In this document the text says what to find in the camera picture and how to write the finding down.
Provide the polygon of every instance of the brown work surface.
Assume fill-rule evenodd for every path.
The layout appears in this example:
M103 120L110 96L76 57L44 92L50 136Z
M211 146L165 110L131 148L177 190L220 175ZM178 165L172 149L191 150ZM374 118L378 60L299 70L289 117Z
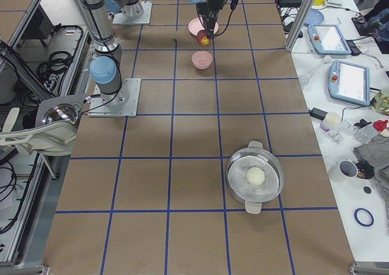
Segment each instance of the brown work surface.
M0 36L8 43L24 20L33 0L0 0Z
M186 26L194 5L153 1L152 24L163 26L114 28L123 76L143 78L138 116L82 118L44 256L50 273L348 274L353 258L275 5L239 4L225 35L201 47ZM204 71L190 62L201 48L215 57ZM285 172L259 215L223 180L251 140Z

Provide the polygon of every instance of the metal mounting plate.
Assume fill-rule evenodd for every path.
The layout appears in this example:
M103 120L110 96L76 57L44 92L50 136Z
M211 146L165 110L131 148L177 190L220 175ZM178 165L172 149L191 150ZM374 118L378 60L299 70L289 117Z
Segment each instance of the metal mounting plate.
M89 117L136 117L136 112L138 109L138 101L139 101L139 92L140 92L140 78L124 78L123 79L123 88L129 91L129 99L128 101L121 106L120 108L110 108L108 106L101 106L96 109L96 112L89 111ZM94 94L99 94L100 90L96 86ZM103 104L101 98L97 97L92 99L91 101L91 109L96 108Z
M143 6L143 15L136 19L128 19L123 16L122 13L118 13L114 17L114 25L117 26L135 26L139 24L149 24L151 18L151 7L153 3L151 1L142 1L141 5Z

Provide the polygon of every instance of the apple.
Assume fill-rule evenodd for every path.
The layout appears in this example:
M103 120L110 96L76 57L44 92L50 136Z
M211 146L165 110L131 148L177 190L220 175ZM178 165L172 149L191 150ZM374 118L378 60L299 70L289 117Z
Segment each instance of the apple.
M210 39L207 38L207 32L200 30L196 35L196 40L201 46L206 46L210 43Z

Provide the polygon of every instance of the paper cup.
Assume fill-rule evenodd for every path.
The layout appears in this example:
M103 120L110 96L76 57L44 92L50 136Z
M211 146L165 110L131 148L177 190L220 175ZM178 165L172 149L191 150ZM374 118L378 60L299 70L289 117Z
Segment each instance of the paper cup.
M327 113L320 124L320 128L327 132L329 129L334 128L336 125L339 125L341 118L336 113Z
M355 178L358 174L358 168L352 161L347 159L338 162L328 175L331 181L346 181L348 178Z

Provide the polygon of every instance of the pink bowl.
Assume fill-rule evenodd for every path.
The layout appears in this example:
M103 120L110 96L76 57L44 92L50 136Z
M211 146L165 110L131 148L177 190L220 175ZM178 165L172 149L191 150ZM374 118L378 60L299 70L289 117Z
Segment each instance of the pink bowl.
M193 65L198 69L207 69L211 66L213 57L206 51L198 51L192 55Z
M199 18L194 18L193 20L191 20L188 24L188 28L189 28L189 32L193 35L193 36L197 36L198 32L200 30L204 30L202 24L200 23L200 19ZM218 23L215 24L215 29L214 29L214 33L216 33L219 29L219 25Z

